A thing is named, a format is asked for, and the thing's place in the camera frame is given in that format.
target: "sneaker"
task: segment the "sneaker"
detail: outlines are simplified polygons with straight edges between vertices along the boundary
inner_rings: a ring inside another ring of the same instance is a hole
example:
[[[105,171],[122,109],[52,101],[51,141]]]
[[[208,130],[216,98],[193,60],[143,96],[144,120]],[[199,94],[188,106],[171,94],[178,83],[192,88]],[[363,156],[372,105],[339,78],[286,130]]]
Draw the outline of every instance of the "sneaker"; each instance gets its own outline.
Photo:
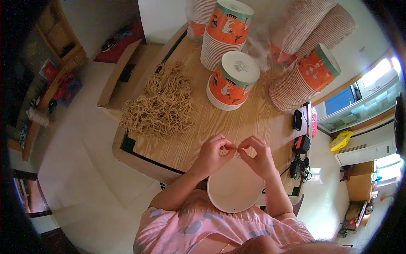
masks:
[[[114,45],[116,45],[115,40],[108,39],[106,41],[106,43],[102,46],[101,50],[102,50],[102,52],[106,52],[106,51],[110,50],[112,47],[114,47]]]

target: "clothing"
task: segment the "clothing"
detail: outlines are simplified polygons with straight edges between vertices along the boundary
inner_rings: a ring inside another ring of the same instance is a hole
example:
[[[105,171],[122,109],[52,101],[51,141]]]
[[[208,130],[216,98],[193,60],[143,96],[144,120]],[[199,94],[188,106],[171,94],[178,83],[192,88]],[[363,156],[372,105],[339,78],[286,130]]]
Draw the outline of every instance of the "clothing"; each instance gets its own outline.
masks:
[[[194,190],[178,212],[151,207],[143,213],[134,253],[190,253],[214,233],[238,244],[267,234],[281,248],[314,241],[303,222],[293,218],[278,221],[256,206],[241,213],[223,213],[213,206],[206,191]]]

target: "hand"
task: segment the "hand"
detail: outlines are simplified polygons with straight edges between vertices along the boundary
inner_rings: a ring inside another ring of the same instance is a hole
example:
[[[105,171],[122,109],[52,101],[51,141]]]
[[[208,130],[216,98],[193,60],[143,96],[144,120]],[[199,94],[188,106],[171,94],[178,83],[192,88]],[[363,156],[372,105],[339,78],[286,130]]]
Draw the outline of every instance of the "hand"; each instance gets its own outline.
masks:
[[[252,147],[257,155],[252,158],[243,149]],[[276,170],[274,159],[272,158],[271,148],[266,142],[257,136],[251,136],[238,146],[238,153],[241,159],[251,167],[251,169],[265,181],[274,178]]]
[[[224,148],[228,150],[228,153],[220,155],[220,150]],[[231,160],[236,150],[237,147],[222,134],[211,136],[203,143],[199,156],[188,172],[193,172],[202,179],[205,179]]]

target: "air conditioner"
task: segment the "air conditioner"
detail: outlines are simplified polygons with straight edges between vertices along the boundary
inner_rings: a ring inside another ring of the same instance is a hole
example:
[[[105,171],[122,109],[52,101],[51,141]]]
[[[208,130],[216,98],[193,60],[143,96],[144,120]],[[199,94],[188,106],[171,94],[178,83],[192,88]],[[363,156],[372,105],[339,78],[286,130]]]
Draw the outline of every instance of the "air conditioner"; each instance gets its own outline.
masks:
[[[355,147],[340,149],[335,155],[341,166],[373,161],[396,152],[395,138],[388,141],[368,145],[362,144]]]

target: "person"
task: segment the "person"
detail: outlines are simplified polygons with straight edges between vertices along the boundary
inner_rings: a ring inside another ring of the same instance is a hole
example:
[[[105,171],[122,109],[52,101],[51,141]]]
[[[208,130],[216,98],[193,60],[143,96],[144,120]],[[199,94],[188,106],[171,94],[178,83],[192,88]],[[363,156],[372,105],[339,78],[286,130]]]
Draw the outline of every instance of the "person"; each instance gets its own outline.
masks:
[[[245,150],[254,148],[252,158]],[[265,180],[266,211],[256,206],[227,214],[207,192],[195,189],[236,153]],[[134,253],[349,253],[351,248],[315,241],[296,219],[270,147],[251,136],[237,147],[222,134],[210,137],[190,169],[157,194],[143,213]]]

